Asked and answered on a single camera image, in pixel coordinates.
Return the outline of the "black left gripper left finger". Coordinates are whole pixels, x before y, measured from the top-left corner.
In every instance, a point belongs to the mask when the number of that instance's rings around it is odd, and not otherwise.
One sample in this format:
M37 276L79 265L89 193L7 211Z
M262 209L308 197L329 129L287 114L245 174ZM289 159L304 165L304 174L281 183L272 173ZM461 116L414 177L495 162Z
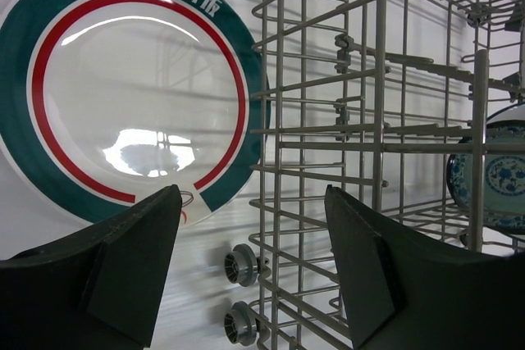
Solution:
M1 262L3 349L150 347L180 225L173 184Z

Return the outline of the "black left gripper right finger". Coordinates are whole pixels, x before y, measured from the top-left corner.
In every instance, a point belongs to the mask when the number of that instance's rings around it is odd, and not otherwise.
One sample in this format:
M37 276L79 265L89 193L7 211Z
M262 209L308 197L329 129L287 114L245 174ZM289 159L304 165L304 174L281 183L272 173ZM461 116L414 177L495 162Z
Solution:
M443 243L335 186L324 205L354 348L523 348L522 253Z

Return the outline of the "blue floral teal plate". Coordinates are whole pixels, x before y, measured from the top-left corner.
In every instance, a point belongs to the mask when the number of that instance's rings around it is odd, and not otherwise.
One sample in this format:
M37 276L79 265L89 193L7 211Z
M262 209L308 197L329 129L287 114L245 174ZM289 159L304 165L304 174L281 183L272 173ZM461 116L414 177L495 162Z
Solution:
M465 211L472 199L472 156L449 156L446 181L450 196ZM524 156L488 155L485 159L484 225L508 234L524 233Z

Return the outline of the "green red rimmed plate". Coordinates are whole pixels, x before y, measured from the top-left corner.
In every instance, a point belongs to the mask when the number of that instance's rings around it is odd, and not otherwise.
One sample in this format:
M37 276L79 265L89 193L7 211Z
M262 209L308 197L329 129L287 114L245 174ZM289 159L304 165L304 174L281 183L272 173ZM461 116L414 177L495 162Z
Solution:
M164 186L180 223L259 162L263 65L225 0L13 0L1 16L1 150L59 211L96 223Z

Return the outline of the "white plate teal line pattern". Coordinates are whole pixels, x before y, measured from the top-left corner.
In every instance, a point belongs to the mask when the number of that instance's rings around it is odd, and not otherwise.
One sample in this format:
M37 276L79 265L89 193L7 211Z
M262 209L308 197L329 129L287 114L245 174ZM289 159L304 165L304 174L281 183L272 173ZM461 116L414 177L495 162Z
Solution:
M524 122L525 106L523 102L515 103L502 108L487 117L486 127L499 124L501 122Z

